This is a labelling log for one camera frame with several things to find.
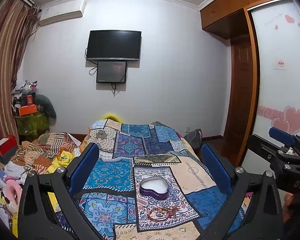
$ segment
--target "white wall-mounted air conditioner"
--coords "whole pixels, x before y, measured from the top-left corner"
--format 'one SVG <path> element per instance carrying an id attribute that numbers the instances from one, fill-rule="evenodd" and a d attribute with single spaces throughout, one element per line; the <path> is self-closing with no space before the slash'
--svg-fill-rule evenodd
<path id="1" fill-rule="evenodd" d="M 40 26 L 81 18 L 83 16 L 85 6 L 86 2 L 84 0 L 75 0 L 43 9 L 40 18 Z"/>

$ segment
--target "curtain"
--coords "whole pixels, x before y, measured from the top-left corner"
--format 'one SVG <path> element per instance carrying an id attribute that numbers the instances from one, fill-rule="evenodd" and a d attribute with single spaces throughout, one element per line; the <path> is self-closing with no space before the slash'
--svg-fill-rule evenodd
<path id="1" fill-rule="evenodd" d="M 37 5 L 29 8 L 21 0 L 3 0 L 0 4 L 0 139 L 10 134 L 18 141 L 11 90 L 37 15 Z"/>

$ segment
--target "flat screen tv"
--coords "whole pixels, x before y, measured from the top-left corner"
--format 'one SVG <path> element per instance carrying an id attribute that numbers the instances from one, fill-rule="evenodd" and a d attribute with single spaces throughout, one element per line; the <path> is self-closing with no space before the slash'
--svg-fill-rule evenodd
<path id="1" fill-rule="evenodd" d="M 97 83 L 125 83 L 127 74 L 126 61 L 99 61 Z"/>
<path id="2" fill-rule="evenodd" d="M 140 60 L 140 47 L 141 32 L 90 31 L 86 58 Z"/>

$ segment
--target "wooden floor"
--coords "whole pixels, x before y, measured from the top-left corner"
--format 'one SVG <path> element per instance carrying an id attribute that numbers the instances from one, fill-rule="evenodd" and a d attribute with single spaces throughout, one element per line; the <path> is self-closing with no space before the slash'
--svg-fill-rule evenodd
<path id="1" fill-rule="evenodd" d="M 223 157 L 226 157 L 233 166 L 236 166 L 237 156 L 240 147 L 234 147 L 233 144 L 228 143 L 224 138 L 204 141 L 203 143 L 212 144 L 215 150 Z"/>

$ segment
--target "blue gripper pad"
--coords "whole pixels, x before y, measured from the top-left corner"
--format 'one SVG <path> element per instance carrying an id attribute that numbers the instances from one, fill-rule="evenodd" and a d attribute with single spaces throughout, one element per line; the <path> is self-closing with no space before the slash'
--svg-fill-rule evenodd
<path id="1" fill-rule="evenodd" d="M 221 157 L 220 155 L 217 157 L 215 153 L 207 144 L 203 145 L 201 148 L 202 160 L 209 169 L 214 182 L 217 184 L 217 187 L 223 194 L 229 196 L 232 194 L 232 180 L 229 173 L 221 163 L 221 160 L 219 160 L 225 158 Z"/>
<path id="2" fill-rule="evenodd" d="M 296 143 L 291 134 L 281 131 L 275 127 L 270 128 L 269 136 L 288 147 L 294 146 L 294 144 Z"/>
<path id="3" fill-rule="evenodd" d="M 81 160 L 81 162 L 79 163 L 79 165 L 77 166 L 76 170 L 70 178 L 69 195 L 71 197 L 82 190 L 98 159 L 99 147 L 97 144 L 93 143 L 93 146 L 89 148 L 84 159 Z"/>

